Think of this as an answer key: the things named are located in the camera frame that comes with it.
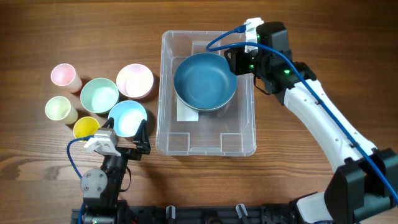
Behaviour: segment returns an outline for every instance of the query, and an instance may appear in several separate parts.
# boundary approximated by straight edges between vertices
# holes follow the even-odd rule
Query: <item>clear plastic container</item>
[[[162,37],[156,149],[168,156],[250,156],[256,151],[253,74],[238,76],[231,101],[219,110],[198,112],[198,121],[177,121],[174,74],[187,57],[206,52],[206,45],[225,32],[170,30]],[[244,42],[231,34],[214,46]],[[223,56],[223,51],[215,52]]]

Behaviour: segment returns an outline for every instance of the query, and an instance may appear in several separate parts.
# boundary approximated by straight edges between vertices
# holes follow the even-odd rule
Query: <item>green cup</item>
[[[107,113],[119,101],[119,90],[111,80],[96,78],[83,87],[80,101],[90,112]]]

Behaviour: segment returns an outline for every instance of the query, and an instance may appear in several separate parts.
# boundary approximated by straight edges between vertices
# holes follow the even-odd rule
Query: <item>table surface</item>
[[[47,119],[44,106],[61,95],[80,117],[90,113],[78,94],[52,84],[53,67],[70,63],[85,81],[116,81],[125,65],[142,63],[159,77],[167,30],[231,30],[256,16],[283,21],[294,60],[311,67],[358,131],[380,149],[398,152],[398,2],[6,2],[0,5],[1,223],[68,223],[71,209],[81,205],[80,181],[65,152],[72,126]],[[160,155],[157,91],[142,104],[153,120],[153,150],[129,162],[132,186],[120,198],[130,205],[286,203],[324,191],[333,175],[317,142],[274,96],[255,90],[257,151],[234,158]],[[82,147],[71,150],[80,172],[99,167],[103,158]],[[395,223],[397,217],[395,209],[363,223]]]

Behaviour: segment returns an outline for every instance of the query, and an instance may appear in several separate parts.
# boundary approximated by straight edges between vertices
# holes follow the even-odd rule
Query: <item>wood grain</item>
[[[296,61],[306,62],[347,119],[380,149],[398,149],[396,1],[53,1],[0,5],[0,223],[68,223],[80,207],[79,181],[65,153],[72,127],[51,122],[46,102],[62,95],[80,116],[79,95],[50,81],[59,63],[85,81],[115,81],[130,63],[158,77],[167,30],[230,30],[249,17],[283,21]],[[257,151],[251,157],[167,157],[155,150],[130,162],[131,205],[284,203],[324,191],[332,172],[305,126],[273,96],[256,90]],[[90,114],[103,123],[106,118]],[[72,146],[81,172],[102,157]],[[392,210],[363,223],[395,223]]]

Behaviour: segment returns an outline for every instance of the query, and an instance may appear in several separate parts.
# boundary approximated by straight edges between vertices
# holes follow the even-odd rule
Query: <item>light pink cup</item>
[[[83,86],[75,68],[70,64],[57,65],[51,72],[51,81],[57,86],[62,86],[70,93],[76,93]]]
[[[145,65],[131,64],[120,70],[116,85],[126,97],[140,99],[150,93],[154,85],[154,75]]]

